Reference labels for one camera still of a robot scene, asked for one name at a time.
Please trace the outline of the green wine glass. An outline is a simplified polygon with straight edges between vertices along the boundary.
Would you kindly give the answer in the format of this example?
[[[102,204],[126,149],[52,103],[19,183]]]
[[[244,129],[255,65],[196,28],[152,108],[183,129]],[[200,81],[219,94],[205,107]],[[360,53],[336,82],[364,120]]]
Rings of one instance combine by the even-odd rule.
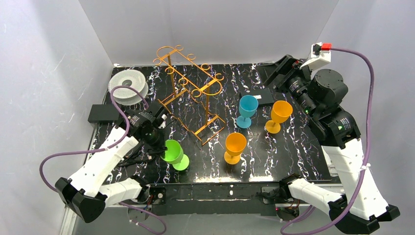
[[[164,152],[162,159],[172,164],[177,171],[186,170],[189,166],[189,158],[184,153],[180,143],[176,140],[166,140],[165,147],[167,150]]]

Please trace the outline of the orange wine glass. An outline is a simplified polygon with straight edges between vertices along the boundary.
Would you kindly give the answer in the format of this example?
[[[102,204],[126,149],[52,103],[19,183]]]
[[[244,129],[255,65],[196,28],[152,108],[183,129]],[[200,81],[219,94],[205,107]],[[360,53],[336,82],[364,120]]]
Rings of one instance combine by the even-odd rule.
[[[240,161],[241,154],[246,148],[247,140],[241,133],[231,133],[225,141],[224,159],[227,164],[235,165]]]
[[[271,119],[266,122],[265,129],[271,134],[276,134],[281,130],[281,124],[284,123],[292,114],[293,107],[284,100],[276,101],[271,109]]]

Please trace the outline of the blue wine glass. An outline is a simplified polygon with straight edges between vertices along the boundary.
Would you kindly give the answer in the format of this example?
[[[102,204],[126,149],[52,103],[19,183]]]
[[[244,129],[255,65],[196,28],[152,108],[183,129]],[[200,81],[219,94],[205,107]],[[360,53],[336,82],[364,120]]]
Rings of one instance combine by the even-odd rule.
[[[256,113],[258,100],[252,95],[245,95],[239,101],[239,114],[236,124],[240,128],[249,128],[252,124],[251,117]]]

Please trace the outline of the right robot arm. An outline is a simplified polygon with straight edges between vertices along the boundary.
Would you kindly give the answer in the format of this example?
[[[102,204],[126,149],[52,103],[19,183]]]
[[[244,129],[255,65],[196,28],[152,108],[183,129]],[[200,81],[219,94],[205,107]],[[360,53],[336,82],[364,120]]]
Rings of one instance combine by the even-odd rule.
[[[361,133],[354,117],[341,107],[348,88],[340,73],[315,70],[291,55],[256,67],[265,86],[290,94],[308,117],[308,126],[331,160],[344,193],[335,193],[292,174],[279,182],[280,198],[298,199],[326,213],[348,235],[369,235],[380,222],[400,215],[386,202],[364,159]]]

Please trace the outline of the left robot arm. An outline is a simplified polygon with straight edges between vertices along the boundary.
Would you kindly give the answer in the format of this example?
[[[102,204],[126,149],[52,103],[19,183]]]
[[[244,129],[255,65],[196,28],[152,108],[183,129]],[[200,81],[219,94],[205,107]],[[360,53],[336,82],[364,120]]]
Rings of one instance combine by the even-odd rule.
[[[164,156],[164,123],[168,111],[152,103],[141,112],[128,110],[102,143],[103,151],[91,158],[68,178],[59,178],[55,188],[62,201],[84,222],[96,220],[104,209],[130,199],[138,199],[148,183],[139,176],[105,185],[109,173],[131,150],[143,143],[152,159]]]

